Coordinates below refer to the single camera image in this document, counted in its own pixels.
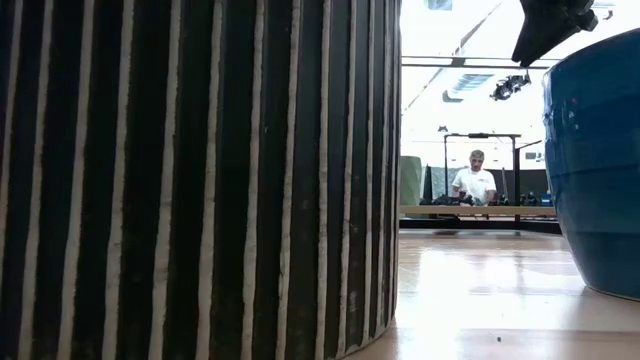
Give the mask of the blue mug white handle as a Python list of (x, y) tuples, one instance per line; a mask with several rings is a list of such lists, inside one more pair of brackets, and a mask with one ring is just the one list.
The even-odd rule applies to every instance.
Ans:
[(552, 202), (581, 276), (640, 300), (640, 28), (557, 63), (543, 97)]

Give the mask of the pale green mug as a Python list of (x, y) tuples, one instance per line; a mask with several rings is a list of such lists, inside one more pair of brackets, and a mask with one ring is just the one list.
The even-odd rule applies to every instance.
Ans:
[(421, 159), (416, 156), (400, 157), (400, 204), (402, 206), (418, 205), (422, 190)]

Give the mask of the black hanging device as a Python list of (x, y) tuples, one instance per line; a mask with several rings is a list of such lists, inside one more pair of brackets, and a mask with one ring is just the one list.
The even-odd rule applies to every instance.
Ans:
[(495, 89), (490, 94), (494, 101), (508, 100), (513, 94), (522, 90), (531, 83), (529, 73), (525, 75), (509, 75), (496, 83)]

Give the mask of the person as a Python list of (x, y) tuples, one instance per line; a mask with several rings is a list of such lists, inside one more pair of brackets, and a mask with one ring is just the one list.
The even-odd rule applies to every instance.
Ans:
[(471, 196), (479, 205), (494, 200), (497, 188), (494, 176), (483, 168), (484, 152), (474, 150), (469, 156), (469, 166), (460, 169), (452, 182), (453, 196)]

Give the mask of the potted plant black striped pot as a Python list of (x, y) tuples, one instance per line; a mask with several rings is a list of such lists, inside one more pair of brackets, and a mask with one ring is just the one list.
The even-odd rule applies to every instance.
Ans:
[(396, 310), (402, 0), (0, 0), (0, 360), (336, 360)]

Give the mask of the black background frame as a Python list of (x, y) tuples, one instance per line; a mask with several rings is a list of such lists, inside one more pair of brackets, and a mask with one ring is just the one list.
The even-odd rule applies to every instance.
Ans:
[(471, 196), (474, 200), (474, 204), (477, 204), (479, 206), (486, 206), (496, 199), (498, 190), (494, 177), (489, 176), (489, 172), (483, 168), (483, 164), (485, 163), (484, 153), (480, 149), (475, 149), (470, 152), (468, 157), (468, 166), (459, 170), (456, 173), (454, 179), (452, 181), (449, 181), (449, 138), (509, 138), (511, 140), (513, 181), (511, 188), (508, 188), (506, 184), (503, 184), (503, 194), (505, 195), (505, 197), (508, 197), (509, 194), (513, 196), (511, 202), (512, 205), (518, 206), (520, 204), (520, 200), (518, 198), (520, 194), (520, 150), (516, 147), (516, 140), (520, 138), (519, 134), (496, 134), (480, 132), (468, 134), (447, 133), (443, 136), (446, 184), (445, 195), (452, 198), (461, 199)]

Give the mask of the wooden shelf black frame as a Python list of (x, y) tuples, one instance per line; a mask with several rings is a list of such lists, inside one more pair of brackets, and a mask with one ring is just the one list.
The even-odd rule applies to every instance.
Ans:
[[(520, 150), (531, 145), (540, 143), (540, 140), (528, 143), (522, 147), (516, 147), (516, 140), (521, 134), (496, 134), (496, 133), (445, 133), (443, 135), (444, 145), (444, 169), (445, 169), (445, 196), (449, 195), (448, 182), (448, 139), (450, 137), (462, 137), (468, 139), (488, 139), (488, 138), (509, 138), (512, 148), (512, 171), (514, 175), (513, 189), (516, 192), (520, 190)], [(398, 213), (402, 215), (455, 215), (455, 216), (471, 216), (481, 215), (484, 217), (494, 216), (513, 216), (515, 221), (521, 221), (522, 217), (548, 217), (555, 218), (556, 211), (552, 206), (522, 206), (519, 198), (514, 198), (513, 206), (454, 206), (454, 205), (414, 205), (399, 206)]]

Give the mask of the black rig frame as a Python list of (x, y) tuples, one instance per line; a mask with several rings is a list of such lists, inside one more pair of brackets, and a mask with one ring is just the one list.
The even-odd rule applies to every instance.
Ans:
[(421, 230), (508, 230), (561, 235), (557, 221), (492, 221), (460, 219), (402, 219), (401, 229)]

